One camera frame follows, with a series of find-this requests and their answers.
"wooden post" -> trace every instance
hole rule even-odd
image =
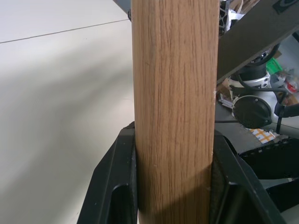
[[[132,0],[140,224],[208,224],[219,0]]]

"white floor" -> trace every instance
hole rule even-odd
[[[1,224],[76,223],[94,168],[134,120],[126,18],[112,0],[2,4]]]

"black cable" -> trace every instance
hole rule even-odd
[[[276,44],[273,47],[272,51],[264,59],[262,59],[261,61],[256,62],[256,63],[255,62],[249,63],[249,64],[247,64],[247,66],[249,66],[249,67],[256,67],[256,66],[260,66],[262,64],[267,63],[276,54],[276,52],[278,51],[279,46],[280,46],[280,43]]]
[[[216,120],[215,123],[239,123],[237,120]]]
[[[237,78],[238,78],[238,81],[239,83],[246,89],[249,89],[249,90],[252,90],[252,91],[259,91],[259,92],[282,92],[283,95],[282,97],[278,100],[278,103],[282,103],[283,100],[285,99],[286,95],[287,95],[287,90],[286,89],[283,89],[283,88],[264,88],[264,89],[261,89],[261,88],[256,88],[256,87],[251,87],[249,85],[247,85],[246,83],[244,83],[244,81],[241,79],[240,75],[237,74],[236,75]]]

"green object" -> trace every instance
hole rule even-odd
[[[283,70],[278,61],[275,60],[275,58],[271,58],[267,62],[266,69],[270,75]]]

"circular black disc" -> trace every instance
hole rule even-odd
[[[270,107],[255,96],[239,98],[234,104],[233,113],[246,128],[261,128],[272,123]]]

